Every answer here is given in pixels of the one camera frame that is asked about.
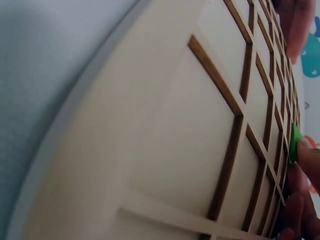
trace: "wooden grid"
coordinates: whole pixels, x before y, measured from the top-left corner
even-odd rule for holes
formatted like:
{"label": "wooden grid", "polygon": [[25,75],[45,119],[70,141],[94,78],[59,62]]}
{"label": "wooden grid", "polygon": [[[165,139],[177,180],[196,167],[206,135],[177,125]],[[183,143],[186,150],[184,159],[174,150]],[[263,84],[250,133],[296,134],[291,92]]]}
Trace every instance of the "wooden grid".
{"label": "wooden grid", "polygon": [[[269,237],[279,211],[279,205],[284,204],[282,189],[287,173],[291,122],[296,123],[298,126],[300,125],[297,91],[293,79],[291,61],[285,55],[286,43],[284,41],[279,23],[276,19],[276,13],[272,7],[272,4],[269,1],[265,2],[264,0],[249,0],[248,4],[250,5],[250,14],[248,25],[246,25],[246,21],[239,13],[240,11],[237,9],[235,1],[224,0],[224,3],[232,14],[247,44],[241,85],[239,89],[241,98],[238,98],[236,96],[238,93],[230,90],[231,87],[226,84],[227,81],[225,80],[228,78],[228,73],[223,72],[223,70],[219,69],[219,67],[216,67],[214,63],[215,60],[211,59],[206,53],[206,50],[202,47],[201,36],[199,37],[200,40],[198,40],[197,34],[193,35],[188,44],[194,55],[197,57],[199,62],[202,64],[204,69],[207,71],[213,82],[220,90],[221,94],[235,115],[224,164],[207,217],[213,221],[217,221],[219,218],[219,213],[221,211],[227,191],[235,157],[239,151],[237,148],[239,145],[238,142],[243,139],[243,135],[245,133],[258,157],[259,167],[256,173],[256,179],[251,194],[250,203],[243,221],[242,231],[250,232],[253,215],[256,211],[257,201],[260,195],[260,188],[264,177],[267,176],[270,180],[271,188],[267,195],[268,197],[265,210],[257,234]],[[256,10],[256,4],[260,4],[262,6],[263,13],[268,21],[268,26],[265,26],[263,23],[260,16],[262,13],[258,13]],[[259,49],[257,49],[258,47],[255,42],[255,29],[257,27],[261,29],[269,49],[269,72],[266,71],[266,66],[264,66],[265,63],[263,63],[261,60]],[[276,59],[274,54],[275,47],[277,47],[279,50],[280,61]],[[250,79],[250,72],[254,65],[256,65],[258,68],[268,94],[267,117],[265,121],[263,139],[261,139],[255,132],[254,127],[251,126],[251,120],[246,116],[248,86],[249,82],[252,81],[252,79]],[[275,75],[278,76],[281,86],[280,105],[277,105],[274,99]],[[271,124],[273,119],[272,116],[275,116],[276,125],[279,128],[274,165],[271,164],[271,159],[268,156]],[[278,172],[279,165],[282,166],[281,171]],[[272,201],[276,201],[277,207],[274,209],[270,208]],[[268,218],[270,218],[271,221],[269,225],[266,225]]]}
{"label": "wooden grid", "polygon": [[[221,65],[219,57],[215,57],[214,52],[208,53],[210,50],[206,37],[198,29],[194,31],[188,42],[189,49],[209,75],[234,115],[223,165],[207,216],[188,213],[134,188],[127,189],[121,209],[165,226],[198,233],[200,239],[264,240],[270,237],[280,207],[285,204],[282,191],[287,173],[290,126],[291,122],[295,122],[298,126],[300,124],[298,96],[291,62],[285,55],[286,43],[272,4],[268,0],[247,0],[249,16],[248,19],[244,19],[236,5],[236,0],[217,1],[223,1],[231,13],[246,47],[241,83],[239,89],[235,89],[230,85],[232,81]],[[257,5],[261,6],[262,11],[257,10]],[[268,62],[264,61],[257,44],[258,31],[262,32],[267,45]],[[279,59],[275,54],[276,48],[279,51]],[[257,81],[251,78],[254,68],[257,69],[267,94],[263,136],[258,133],[248,114],[250,82]],[[275,100],[276,76],[280,85],[280,104]],[[278,129],[276,143],[270,142],[272,124],[275,124]],[[241,228],[238,229],[220,224],[219,217],[226,200],[235,161],[240,155],[240,146],[245,139],[254,150],[258,167],[246,214]],[[276,144],[275,157],[270,155],[271,144]],[[265,192],[263,199],[265,204],[261,209],[259,206],[263,194],[261,188],[265,181],[268,182],[269,189]],[[263,210],[262,217],[258,225],[254,226],[254,218],[258,210]]]}

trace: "green bottle cap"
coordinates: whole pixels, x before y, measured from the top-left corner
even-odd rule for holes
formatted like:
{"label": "green bottle cap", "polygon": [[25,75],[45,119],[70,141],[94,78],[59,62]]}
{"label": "green bottle cap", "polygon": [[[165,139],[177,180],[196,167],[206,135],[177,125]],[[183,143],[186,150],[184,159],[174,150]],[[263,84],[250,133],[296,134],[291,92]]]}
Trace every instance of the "green bottle cap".
{"label": "green bottle cap", "polygon": [[292,123],[291,124],[291,139],[290,139],[290,145],[289,145],[289,156],[290,159],[289,162],[292,164],[293,162],[299,163],[298,160],[298,142],[303,139],[304,136],[300,133],[299,128]]}

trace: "hand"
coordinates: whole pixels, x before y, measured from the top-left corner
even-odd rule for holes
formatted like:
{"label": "hand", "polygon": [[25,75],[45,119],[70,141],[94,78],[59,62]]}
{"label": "hand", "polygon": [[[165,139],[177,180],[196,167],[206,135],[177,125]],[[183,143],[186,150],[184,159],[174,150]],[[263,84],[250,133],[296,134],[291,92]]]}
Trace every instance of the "hand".
{"label": "hand", "polygon": [[287,43],[286,54],[296,63],[314,20],[316,0],[272,0],[280,15],[280,24]]}
{"label": "hand", "polygon": [[320,189],[320,150],[309,148],[307,141],[298,143],[299,164],[288,168],[287,177],[291,192],[284,210],[286,229],[279,240],[320,240],[320,220],[312,202],[307,176],[315,189]]}

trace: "cartoon fish print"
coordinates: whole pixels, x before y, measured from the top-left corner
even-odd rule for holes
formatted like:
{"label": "cartoon fish print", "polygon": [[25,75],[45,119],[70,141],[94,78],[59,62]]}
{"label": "cartoon fish print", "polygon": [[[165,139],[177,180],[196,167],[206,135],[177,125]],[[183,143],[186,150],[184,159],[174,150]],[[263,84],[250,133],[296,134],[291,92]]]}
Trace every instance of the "cartoon fish print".
{"label": "cartoon fish print", "polygon": [[301,51],[303,74],[309,78],[320,76],[320,18],[314,18],[316,31],[309,33],[308,39]]}

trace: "light blue fabric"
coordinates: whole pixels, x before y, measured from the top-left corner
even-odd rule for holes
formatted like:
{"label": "light blue fabric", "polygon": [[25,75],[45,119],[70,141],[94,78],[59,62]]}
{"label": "light blue fabric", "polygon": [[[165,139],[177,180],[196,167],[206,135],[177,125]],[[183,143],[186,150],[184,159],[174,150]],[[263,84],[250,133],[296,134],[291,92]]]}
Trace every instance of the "light blue fabric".
{"label": "light blue fabric", "polygon": [[0,1],[0,240],[57,110],[136,1]]}

